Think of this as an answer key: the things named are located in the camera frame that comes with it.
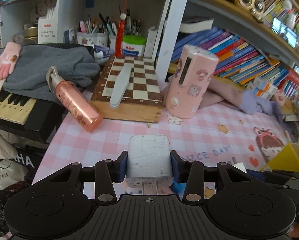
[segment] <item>pencil cup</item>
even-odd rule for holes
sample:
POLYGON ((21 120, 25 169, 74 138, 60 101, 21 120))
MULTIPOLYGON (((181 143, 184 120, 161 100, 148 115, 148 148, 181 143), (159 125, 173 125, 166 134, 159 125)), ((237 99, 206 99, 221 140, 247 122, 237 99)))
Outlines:
POLYGON ((76 33, 76 42, 86 46, 93 44, 107 47, 109 43, 108 33, 76 33))
POLYGON ((115 42, 116 42, 116 36, 110 35, 110 49, 114 50, 114 52, 115 52, 115 42))

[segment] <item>black piano key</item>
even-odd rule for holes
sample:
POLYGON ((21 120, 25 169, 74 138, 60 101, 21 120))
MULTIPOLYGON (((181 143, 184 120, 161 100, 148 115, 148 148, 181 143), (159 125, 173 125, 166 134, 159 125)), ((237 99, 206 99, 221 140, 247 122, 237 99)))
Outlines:
POLYGON ((17 98, 14 99, 13 105, 16 106, 22 99, 23 96, 18 95, 17 98))
POLYGON ((22 97, 20 100, 21 106, 24 106, 29 99, 30 99, 29 97, 22 97))
POLYGON ((11 93, 5 90, 0 92, 0 102, 2 103, 11 93))
POLYGON ((16 94, 12 94, 9 98, 8 98, 8 104, 11 104, 14 99, 16 99, 18 97, 18 95, 16 94))

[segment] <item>pink glove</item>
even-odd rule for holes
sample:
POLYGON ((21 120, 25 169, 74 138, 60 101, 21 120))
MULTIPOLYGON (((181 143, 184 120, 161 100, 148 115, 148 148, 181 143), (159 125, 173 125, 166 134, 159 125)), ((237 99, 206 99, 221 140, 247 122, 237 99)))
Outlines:
POLYGON ((20 51, 21 46, 14 42, 9 42, 6 45, 0 56, 0 80, 7 78, 9 74, 13 73, 20 51))

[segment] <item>gray towel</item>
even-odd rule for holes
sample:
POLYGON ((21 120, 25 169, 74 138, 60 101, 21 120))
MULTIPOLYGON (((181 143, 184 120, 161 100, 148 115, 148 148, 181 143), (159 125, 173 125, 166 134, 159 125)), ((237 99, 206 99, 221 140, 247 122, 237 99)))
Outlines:
POLYGON ((56 66, 60 76, 75 86, 87 87, 100 67, 84 47, 58 49, 46 45, 24 46, 14 72, 8 76, 3 89, 22 96, 58 102, 50 92, 46 73, 56 66))

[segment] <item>pink cylindrical container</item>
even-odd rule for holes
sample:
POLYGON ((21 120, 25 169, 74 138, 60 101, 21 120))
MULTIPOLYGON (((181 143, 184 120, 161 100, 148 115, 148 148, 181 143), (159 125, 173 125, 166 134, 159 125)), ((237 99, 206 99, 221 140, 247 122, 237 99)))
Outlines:
POLYGON ((51 67, 46 75, 48 86, 56 97, 87 131, 92 132, 103 120, 103 116, 91 105, 70 81, 58 75, 56 67, 51 67))
POLYGON ((167 94, 167 110, 179 118, 192 118, 213 76, 218 57, 197 46, 185 45, 167 94))

